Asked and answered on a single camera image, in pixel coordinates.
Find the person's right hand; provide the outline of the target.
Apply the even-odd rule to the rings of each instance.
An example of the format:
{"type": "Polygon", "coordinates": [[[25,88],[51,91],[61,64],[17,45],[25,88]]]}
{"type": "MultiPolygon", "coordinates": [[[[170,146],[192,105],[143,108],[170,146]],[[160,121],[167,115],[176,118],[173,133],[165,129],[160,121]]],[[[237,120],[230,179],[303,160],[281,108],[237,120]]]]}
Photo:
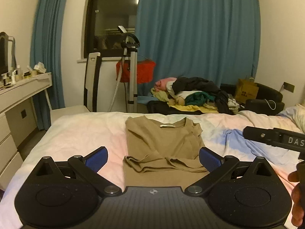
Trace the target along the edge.
{"type": "MultiPolygon", "coordinates": [[[[294,171],[288,175],[288,181],[290,182],[299,182],[299,176],[297,171],[294,171]]],[[[297,184],[292,193],[291,193],[292,201],[294,202],[292,208],[292,224],[294,226],[301,226],[304,218],[304,209],[301,206],[301,191],[300,185],[297,184]]]]}

